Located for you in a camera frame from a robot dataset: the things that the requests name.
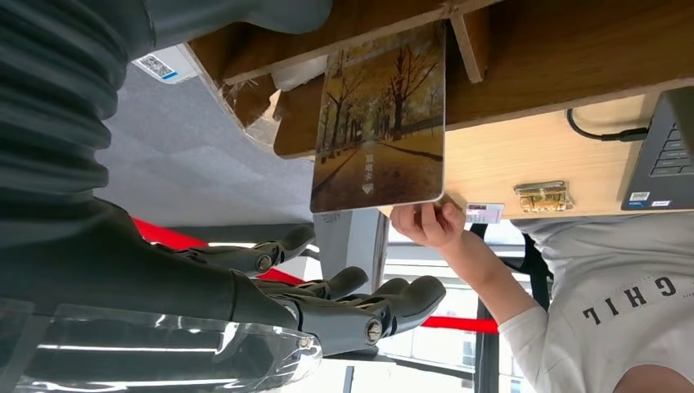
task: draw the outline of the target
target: white t-shirt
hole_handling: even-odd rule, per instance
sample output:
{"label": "white t-shirt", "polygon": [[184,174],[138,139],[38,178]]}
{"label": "white t-shirt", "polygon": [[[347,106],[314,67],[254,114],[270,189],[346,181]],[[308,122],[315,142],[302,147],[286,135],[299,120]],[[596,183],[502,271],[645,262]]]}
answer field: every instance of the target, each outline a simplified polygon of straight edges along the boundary
{"label": "white t-shirt", "polygon": [[555,273],[548,313],[499,327],[538,393],[611,393],[643,364],[694,381],[694,215],[517,226]]}

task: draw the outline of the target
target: metal joint screw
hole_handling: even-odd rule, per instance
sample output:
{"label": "metal joint screw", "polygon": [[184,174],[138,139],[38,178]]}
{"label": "metal joint screw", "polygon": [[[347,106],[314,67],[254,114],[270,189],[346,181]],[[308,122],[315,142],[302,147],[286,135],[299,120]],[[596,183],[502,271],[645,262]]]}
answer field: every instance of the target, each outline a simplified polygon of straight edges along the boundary
{"label": "metal joint screw", "polygon": [[269,255],[261,255],[255,260],[255,268],[261,272],[265,273],[273,266],[273,260],[270,259]]}
{"label": "metal joint screw", "polygon": [[373,319],[367,325],[367,341],[369,344],[376,344],[381,339],[381,334],[383,329],[381,328],[381,323]]}

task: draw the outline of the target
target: autumn tree wallpaper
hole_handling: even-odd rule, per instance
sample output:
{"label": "autumn tree wallpaper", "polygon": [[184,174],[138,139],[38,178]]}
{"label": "autumn tree wallpaper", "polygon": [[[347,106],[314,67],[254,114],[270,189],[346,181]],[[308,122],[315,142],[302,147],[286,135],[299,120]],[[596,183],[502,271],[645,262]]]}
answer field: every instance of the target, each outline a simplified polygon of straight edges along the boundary
{"label": "autumn tree wallpaper", "polygon": [[313,212],[440,197],[444,48],[436,22],[329,56]]}

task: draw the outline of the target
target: laptop keyboard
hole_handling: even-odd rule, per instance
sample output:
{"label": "laptop keyboard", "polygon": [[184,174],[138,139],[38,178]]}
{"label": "laptop keyboard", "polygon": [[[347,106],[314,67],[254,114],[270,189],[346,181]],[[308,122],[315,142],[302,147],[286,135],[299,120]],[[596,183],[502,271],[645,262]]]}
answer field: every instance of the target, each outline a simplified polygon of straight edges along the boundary
{"label": "laptop keyboard", "polygon": [[668,141],[660,152],[656,167],[651,171],[651,176],[677,176],[682,174],[694,174],[692,161],[689,159],[684,147],[682,134],[677,124],[673,124]]}

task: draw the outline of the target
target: black cable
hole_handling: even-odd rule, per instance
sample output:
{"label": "black cable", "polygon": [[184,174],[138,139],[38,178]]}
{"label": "black cable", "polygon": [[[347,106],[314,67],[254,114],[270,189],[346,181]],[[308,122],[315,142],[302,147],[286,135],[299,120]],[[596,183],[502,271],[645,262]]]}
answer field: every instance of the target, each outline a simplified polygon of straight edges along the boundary
{"label": "black cable", "polygon": [[610,141],[621,141],[621,142],[635,142],[642,141],[646,139],[648,135],[648,129],[641,127],[638,129],[627,129],[621,133],[605,133],[603,135],[597,135],[595,133],[588,133],[583,131],[578,124],[574,121],[574,109],[569,108],[566,110],[566,121],[569,122],[571,128],[578,134],[586,138],[594,139],[601,142]]}

